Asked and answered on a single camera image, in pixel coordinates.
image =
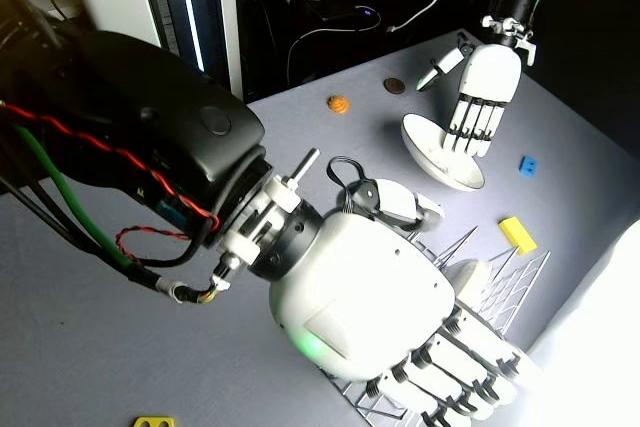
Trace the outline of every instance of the brown round object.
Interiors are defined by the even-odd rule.
[[[396,94],[399,95],[402,92],[404,92],[405,86],[404,86],[404,82],[402,82],[400,79],[396,79],[393,77],[389,77],[388,79],[385,79],[385,81],[383,82],[384,88],[387,89],[387,92],[391,92],[392,94]]]
[[[346,114],[351,108],[351,102],[343,95],[329,97],[329,108],[336,114]]]

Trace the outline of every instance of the dish rack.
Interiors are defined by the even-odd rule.
[[[443,271],[477,230],[478,227],[473,228],[437,255],[420,241],[420,236],[410,237],[408,240]],[[491,259],[491,281],[484,289],[481,301],[473,309],[502,335],[509,330],[551,255],[546,252],[524,265],[514,266],[512,261],[516,252],[517,247]],[[382,394],[369,397],[365,382],[345,381],[326,372],[325,375],[371,427],[418,427],[423,422],[419,413],[397,405]]]

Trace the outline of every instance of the red wire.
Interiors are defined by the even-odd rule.
[[[182,202],[187,207],[195,210],[201,216],[211,217],[214,221],[213,226],[211,228],[212,231],[216,230],[220,225],[220,219],[218,219],[217,215],[211,215],[211,212],[198,206],[193,200],[191,200],[186,195],[178,194],[175,191],[175,189],[171,187],[169,182],[167,182],[167,180],[162,176],[162,174],[160,174],[160,172],[153,170],[151,167],[145,165],[144,162],[142,162],[140,159],[138,159],[135,155],[133,155],[128,150],[111,147],[110,145],[105,144],[101,140],[98,140],[94,136],[87,134],[85,132],[74,132],[73,130],[69,129],[66,125],[64,125],[62,122],[60,122],[58,119],[50,115],[34,114],[33,112],[29,112],[28,110],[22,109],[12,104],[4,103],[2,101],[0,101],[0,107],[4,107],[5,109],[8,109],[20,115],[21,117],[24,117],[29,120],[39,120],[39,121],[48,122],[49,124],[53,125],[56,129],[58,129],[60,132],[62,132],[65,135],[68,135],[70,137],[77,137],[79,139],[90,142],[94,147],[97,147],[98,149],[103,150],[105,152],[116,153],[126,157],[133,165],[135,165],[140,170],[149,172],[149,174],[151,174],[151,176],[154,179],[156,179],[158,182],[160,182],[160,184],[162,184],[162,187],[169,195],[173,197],[177,197],[180,202]]]
[[[171,230],[165,229],[154,229],[153,227],[147,227],[145,225],[134,225],[133,227],[127,227],[126,229],[122,229],[118,235],[116,235],[116,245],[120,249],[120,251],[129,257],[131,260],[137,260],[136,256],[129,252],[125,247],[122,241],[122,238],[127,235],[129,232],[149,232],[152,234],[161,234],[169,237],[174,237],[180,240],[189,240],[189,237],[181,234],[180,232],[173,232]]]

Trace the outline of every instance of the dark background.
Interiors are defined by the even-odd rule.
[[[287,5],[284,0],[238,0],[245,100],[287,88],[287,54],[302,34],[317,28],[363,28],[375,22],[355,5],[380,12],[381,26],[364,33],[323,32],[305,38],[291,53],[289,86],[456,28],[481,33],[479,21],[488,0],[441,0],[405,29],[384,32],[430,1],[293,0]],[[525,71],[640,159],[635,92],[640,48],[630,35],[640,20],[637,6],[637,0],[542,0],[533,22],[536,63]],[[322,17],[336,19],[323,21]]]

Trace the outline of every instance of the cable connector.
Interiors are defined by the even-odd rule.
[[[156,281],[156,290],[175,300],[178,304],[181,304],[182,301],[178,299],[178,297],[176,297],[176,288],[186,285],[187,284],[185,284],[184,282],[167,279],[166,277],[160,277]]]

